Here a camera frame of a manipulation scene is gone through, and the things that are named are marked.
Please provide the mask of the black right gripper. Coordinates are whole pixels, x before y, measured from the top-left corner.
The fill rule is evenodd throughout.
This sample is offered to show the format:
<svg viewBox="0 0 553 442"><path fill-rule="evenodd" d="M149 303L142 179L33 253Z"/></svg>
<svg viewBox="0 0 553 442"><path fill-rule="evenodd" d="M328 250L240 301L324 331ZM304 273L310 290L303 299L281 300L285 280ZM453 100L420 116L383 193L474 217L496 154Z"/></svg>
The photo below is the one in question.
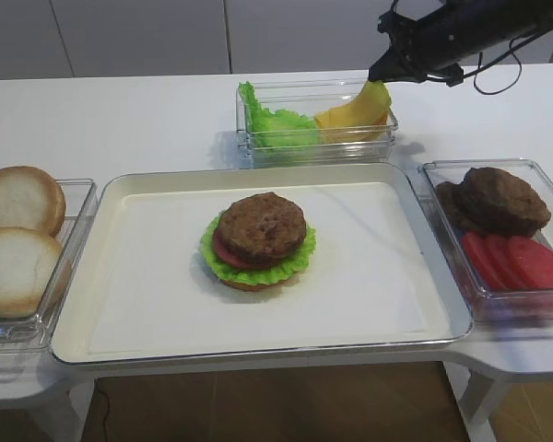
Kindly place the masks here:
<svg viewBox="0 0 553 442"><path fill-rule="evenodd" d="M378 31L389 37L389 48L368 70L370 82L433 81L449 87L464 81L454 42L458 12L438 9L414 20L389 10L379 17Z"/></svg>

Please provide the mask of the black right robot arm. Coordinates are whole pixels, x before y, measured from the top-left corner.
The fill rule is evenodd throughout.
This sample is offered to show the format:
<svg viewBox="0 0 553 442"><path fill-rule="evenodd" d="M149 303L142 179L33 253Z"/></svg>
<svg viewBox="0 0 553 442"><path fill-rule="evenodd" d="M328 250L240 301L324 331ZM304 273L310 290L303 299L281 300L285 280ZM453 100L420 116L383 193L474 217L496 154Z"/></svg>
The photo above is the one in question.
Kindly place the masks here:
<svg viewBox="0 0 553 442"><path fill-rule="evenodd" d="M371 82L431 81L453 87L489 69L553 31L553 1L447 1L420 19L396 12L379 17L378 31L389 48L368 71ZM504 41L510 46L495 60L466 74L459 62Z"/></svg>

